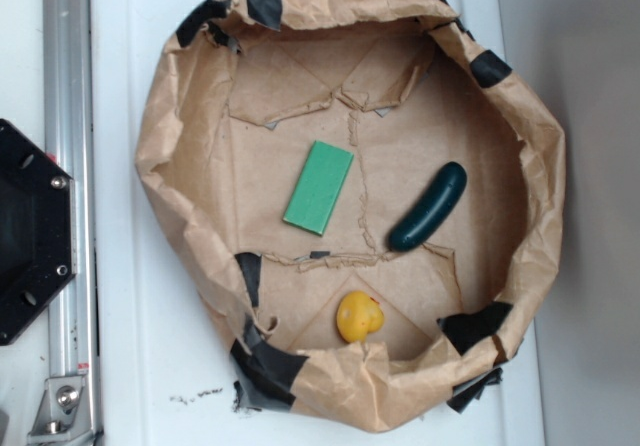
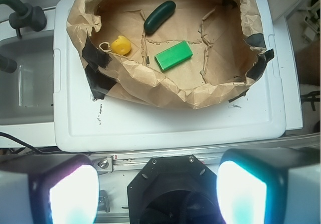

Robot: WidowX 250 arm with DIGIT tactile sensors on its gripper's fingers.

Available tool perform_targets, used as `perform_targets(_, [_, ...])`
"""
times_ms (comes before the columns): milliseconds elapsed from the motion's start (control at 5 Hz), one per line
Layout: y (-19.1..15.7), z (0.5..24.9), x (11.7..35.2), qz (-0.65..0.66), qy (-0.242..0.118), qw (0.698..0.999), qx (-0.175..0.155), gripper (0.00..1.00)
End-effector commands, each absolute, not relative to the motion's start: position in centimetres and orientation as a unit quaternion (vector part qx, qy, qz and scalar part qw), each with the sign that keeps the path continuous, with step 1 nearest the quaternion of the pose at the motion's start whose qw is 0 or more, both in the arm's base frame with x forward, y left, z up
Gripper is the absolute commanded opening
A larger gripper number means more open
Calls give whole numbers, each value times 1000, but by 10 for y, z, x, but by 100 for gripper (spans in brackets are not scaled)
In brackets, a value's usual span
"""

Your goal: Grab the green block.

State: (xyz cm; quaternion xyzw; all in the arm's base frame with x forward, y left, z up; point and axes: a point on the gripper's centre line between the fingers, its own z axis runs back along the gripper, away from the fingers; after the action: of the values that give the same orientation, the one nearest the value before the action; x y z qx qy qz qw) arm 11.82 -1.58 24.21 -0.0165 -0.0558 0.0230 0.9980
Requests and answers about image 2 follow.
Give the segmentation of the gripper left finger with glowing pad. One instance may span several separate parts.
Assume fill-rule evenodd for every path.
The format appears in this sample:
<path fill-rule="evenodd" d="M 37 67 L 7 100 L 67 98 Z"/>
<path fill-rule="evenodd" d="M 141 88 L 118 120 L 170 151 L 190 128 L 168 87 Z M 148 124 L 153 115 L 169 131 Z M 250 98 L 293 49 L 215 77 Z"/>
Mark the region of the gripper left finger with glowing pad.
<path fill-rule="evenodd" d="M 86 155 L 1 156 L 1 223 L 94 223 L 98 199 Z"/>

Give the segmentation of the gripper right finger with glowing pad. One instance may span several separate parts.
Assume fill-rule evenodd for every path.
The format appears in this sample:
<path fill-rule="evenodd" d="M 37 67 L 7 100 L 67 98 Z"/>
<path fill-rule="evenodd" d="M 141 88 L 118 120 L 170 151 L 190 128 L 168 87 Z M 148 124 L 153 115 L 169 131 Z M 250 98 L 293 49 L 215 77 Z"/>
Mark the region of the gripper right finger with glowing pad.
<path fill-rule="evenodd" d="M 320 150 L 229 149 L 216 193 L 226 223 L 320 223 Z"/>

